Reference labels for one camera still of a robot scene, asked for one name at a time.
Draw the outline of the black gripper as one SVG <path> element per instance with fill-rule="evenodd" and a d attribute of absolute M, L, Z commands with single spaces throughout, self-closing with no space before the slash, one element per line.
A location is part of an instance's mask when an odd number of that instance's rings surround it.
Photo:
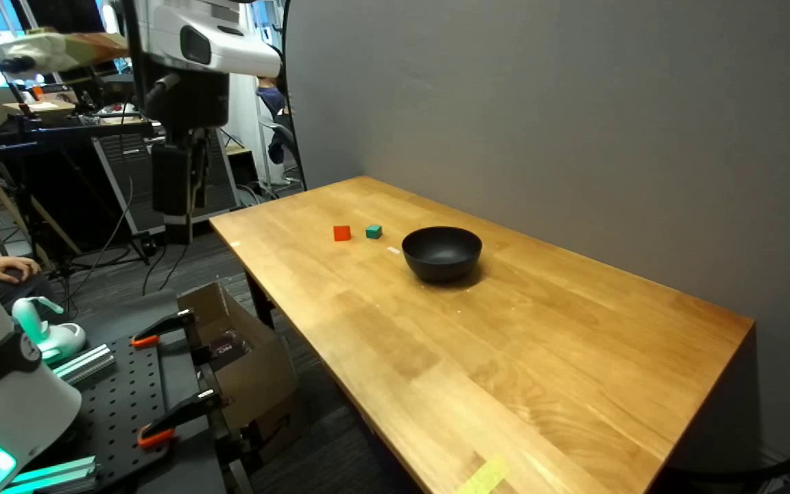
<path fill-rule="evenodd" d="M 227 121 L 227 78 L 204 72 L 170 72 L 145 92 L 145 114 L 170 129 L 223 126 Z"/>

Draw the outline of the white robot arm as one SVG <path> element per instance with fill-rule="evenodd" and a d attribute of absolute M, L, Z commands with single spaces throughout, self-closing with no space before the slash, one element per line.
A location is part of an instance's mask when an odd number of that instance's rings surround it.
<path fill-rule="evenodd" d="M 231 74 L 274 78 L 282 56 L 238 21 L 244 0 L 124 0 L 127 33 L 35 29 L 0 41 L 0 72 L 71 72 L 130 56 L 144 113 L 167 129 L 227 121 Z"/>

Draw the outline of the person hand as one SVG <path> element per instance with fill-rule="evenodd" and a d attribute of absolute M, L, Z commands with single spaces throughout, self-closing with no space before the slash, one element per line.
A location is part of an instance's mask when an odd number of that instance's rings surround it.
<path fill-rule="evenodd" d="M 41 265 L 34 258 L 0 258 L 0 280 L 2 282 L 26 282 L 35 277 Z"/>

